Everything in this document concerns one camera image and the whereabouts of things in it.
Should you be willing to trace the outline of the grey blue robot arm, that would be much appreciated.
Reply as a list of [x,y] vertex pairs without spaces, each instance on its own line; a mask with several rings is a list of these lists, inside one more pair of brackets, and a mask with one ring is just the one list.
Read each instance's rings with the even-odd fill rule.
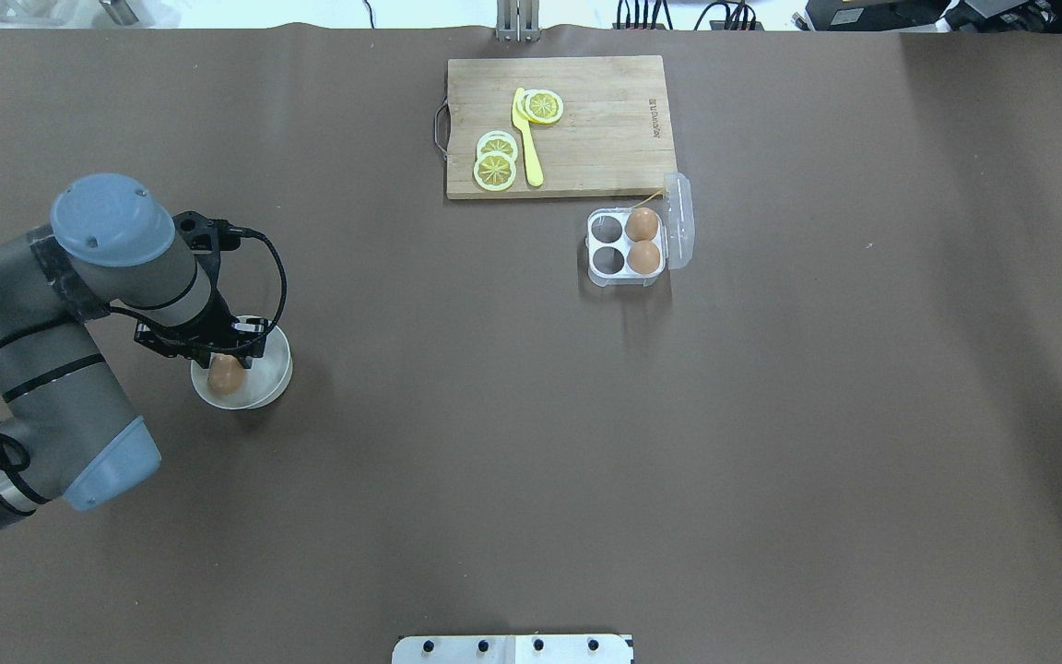
[[232,314],[224,251],[260,231],[172,215],[139,181],[97,173],[59,193],[50,221],[0,245],[0,530],[42,504],[89,510],[142,483],[160,452],[86,329],[136,321],[139,345],[193,362],[223,410],[282,395],[292,357],[279,314]]

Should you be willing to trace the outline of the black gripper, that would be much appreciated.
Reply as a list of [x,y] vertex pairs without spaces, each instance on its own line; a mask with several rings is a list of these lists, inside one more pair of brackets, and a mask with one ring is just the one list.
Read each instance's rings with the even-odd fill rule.
[[181,326],[160,326],[140,314],[134,341],[165,358],[190,359],[202,369],[210,369],[215,359],[222,357],[250,369],[254,359],[263,357],[270,331],[269,319],[241,319],[225,305],[208,305],[202,314]]

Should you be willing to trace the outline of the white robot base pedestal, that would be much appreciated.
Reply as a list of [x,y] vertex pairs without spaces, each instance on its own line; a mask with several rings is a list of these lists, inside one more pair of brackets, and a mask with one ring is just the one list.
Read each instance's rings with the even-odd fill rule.
[[633,663],[622,634],[412,635],[397,640],[392,663]]

